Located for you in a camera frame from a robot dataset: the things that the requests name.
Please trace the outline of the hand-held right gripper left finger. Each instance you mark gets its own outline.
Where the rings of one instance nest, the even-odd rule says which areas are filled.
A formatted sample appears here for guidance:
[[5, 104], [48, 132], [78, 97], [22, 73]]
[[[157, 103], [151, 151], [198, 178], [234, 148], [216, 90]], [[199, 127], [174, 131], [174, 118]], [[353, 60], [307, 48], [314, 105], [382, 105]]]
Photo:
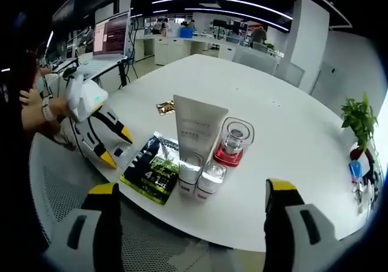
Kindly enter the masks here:
[[53, 229], [45, 260], [53, 271], [122, 271], [117, 183], [100, 184]]

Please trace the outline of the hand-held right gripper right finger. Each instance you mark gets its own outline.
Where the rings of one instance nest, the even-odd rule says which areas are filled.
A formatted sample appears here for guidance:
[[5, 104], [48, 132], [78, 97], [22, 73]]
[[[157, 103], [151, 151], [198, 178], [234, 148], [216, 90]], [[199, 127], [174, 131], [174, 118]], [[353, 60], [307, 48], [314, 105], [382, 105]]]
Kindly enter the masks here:
[[333, 223], [296, 187], [266, 180], [264, 271], [324, 271], [340, 255]]

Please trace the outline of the person's left hand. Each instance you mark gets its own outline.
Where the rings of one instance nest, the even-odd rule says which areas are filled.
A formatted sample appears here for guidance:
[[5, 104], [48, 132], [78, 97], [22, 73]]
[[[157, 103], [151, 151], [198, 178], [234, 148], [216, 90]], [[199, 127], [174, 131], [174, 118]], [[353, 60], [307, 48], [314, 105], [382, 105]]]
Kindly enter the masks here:
[[68, 117], [70, 119], [73, 118], [73, 114], [70, 111], [67, 100], [64, 96], [55, 99], [55, 112], [57, 116]]

